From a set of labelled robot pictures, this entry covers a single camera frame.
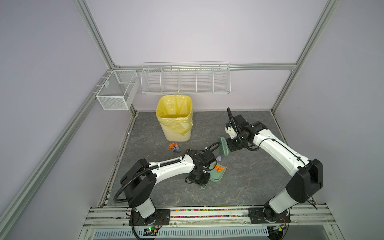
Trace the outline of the green hand brush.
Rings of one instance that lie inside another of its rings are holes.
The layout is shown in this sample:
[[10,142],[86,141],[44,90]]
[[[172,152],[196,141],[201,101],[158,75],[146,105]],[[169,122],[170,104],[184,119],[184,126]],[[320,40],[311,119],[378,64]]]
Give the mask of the green hand brush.
[[219,137],[218,142],[220,143],[220,156],[227,157],[230,153],[227,140],[224,137]]

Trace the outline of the green plastic dustpan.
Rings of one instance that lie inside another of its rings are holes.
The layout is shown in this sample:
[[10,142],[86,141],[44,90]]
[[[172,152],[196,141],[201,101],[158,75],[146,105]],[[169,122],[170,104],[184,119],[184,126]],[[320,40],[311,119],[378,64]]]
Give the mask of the green plastic dustpan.
[[219,181],[223,178],[223,176],[224,176],[224,174],[225,174],[225,172],[226,172],[226,170],[227,170],[227,167],[225,167],[226,169],[225,169],[223,172],[221,172],[221,173],[219,174],[219,173],[214,169],[214,167],[215,167],[216,165],[222,166],[222,165],[218,164],[217,162],[213,162],[213,163],[210,165],[210,168],[209,168],[207,171],[204,170],[205,172],[209,172],[209,173],[211,174],[211,177],[210,177],[209,182],[212,182],[212,183],[217,183],[217,182],[219,182]]

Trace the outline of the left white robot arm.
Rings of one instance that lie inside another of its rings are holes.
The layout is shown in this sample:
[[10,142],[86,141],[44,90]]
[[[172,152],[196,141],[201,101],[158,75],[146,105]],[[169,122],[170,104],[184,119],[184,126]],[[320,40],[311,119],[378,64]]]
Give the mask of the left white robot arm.
[[154,206],[150,195],[156,184],[186,174],[187,184],[196,184],[202,188],[210,181],[210,167],[216,164],[214,151],[221,146],[215,142],[203,150],[187,149],[182,156],[162,162],[138,160],[121,178],[121,187],[113,197],[114,203],[128,203],[133,213],[138,213],[145,225],[153,224],[162,216]]

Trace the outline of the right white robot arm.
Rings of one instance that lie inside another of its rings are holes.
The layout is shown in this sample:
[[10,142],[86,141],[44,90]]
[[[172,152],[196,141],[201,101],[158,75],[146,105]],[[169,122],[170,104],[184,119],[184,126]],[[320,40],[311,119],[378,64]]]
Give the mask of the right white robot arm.
[[234,116],[227,109],[229,122],[225,131],[230,136],[226,140],[231,152],[247,149],[256,152],[264,150],[272,156],[291,176],[285,188],[271,198],[259,218],[274,223],[288,213],[288,209],[307,202],[323,187],[323,164],[299,154],[279,140],[263,123],[247,122],[242,115]]

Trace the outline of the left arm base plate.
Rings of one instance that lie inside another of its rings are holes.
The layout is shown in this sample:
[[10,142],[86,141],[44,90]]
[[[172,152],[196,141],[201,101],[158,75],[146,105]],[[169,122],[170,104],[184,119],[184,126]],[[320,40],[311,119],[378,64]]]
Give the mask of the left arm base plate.
[[149,226],[149,225],[167,226],[170,224],[170,219],[171,219],[170,209],[156,209],[155,212],[147,218],[143,218],[139,212],[133,211],[131,213],[129,225],[131,226],[133,223],[134,226]]

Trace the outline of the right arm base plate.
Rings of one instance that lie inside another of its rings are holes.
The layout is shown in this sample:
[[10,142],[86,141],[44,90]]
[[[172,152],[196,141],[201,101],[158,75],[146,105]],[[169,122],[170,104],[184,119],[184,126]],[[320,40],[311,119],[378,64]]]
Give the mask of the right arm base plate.
[[287,210],[277,214],[270,208],[248,208],[248,216],[252,224],[288,224],[291,222]]

